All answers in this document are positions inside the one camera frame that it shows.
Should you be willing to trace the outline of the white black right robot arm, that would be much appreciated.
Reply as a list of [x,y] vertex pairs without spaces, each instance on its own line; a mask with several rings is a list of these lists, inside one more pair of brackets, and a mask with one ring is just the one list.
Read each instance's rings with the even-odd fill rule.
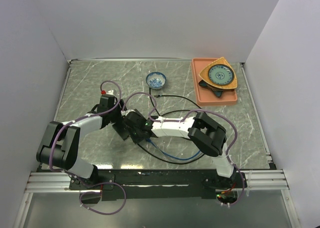
[[136,110],[121,112],[124,124],[134,143],[149,138],[189,138],[215,165],[217,179],[223,187],[236,182],[236,169],[227,157],[226,129],[205,112],[197,111],[188,118],[150,117],[146,119]]

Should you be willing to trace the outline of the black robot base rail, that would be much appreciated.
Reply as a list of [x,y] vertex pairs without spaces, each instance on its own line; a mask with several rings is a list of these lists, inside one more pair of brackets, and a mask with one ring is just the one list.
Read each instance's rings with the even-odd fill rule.
[[243,172],[221,177],[215,169],[99,169],[94,183],[72,178],[71,191],[94,191],[102,201],[117,199],[193,198],[215,199],[218,190],[246,188]]

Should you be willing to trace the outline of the black network switch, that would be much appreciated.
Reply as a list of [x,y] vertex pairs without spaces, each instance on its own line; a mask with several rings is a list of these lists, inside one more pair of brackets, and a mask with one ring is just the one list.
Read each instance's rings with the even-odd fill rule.
[[126,129],[126,125],[123,122],[116,122],[112,125],[112,127],[123,141],[125,141],[130,136],[130,133]]

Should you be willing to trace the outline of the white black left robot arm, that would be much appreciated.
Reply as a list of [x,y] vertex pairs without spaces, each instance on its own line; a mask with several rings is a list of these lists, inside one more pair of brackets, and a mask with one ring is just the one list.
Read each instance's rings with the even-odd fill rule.
[[99,104],[85,116],[75,121],[50,122],[37,150],[36,160],[51,165],[54,170],[67,172],[73,176],[73,182],[81,182],[87,189],[94,189],[105,182],[113,182],[113,175],[99,173],[97,166],[83,160],[78,155],[78,148],[81,138],[109,124],[112,124],[112,128],[123,140],[126,140],[129,133],[124,127],[122,108],[125,106],[121,98],[103,94]]

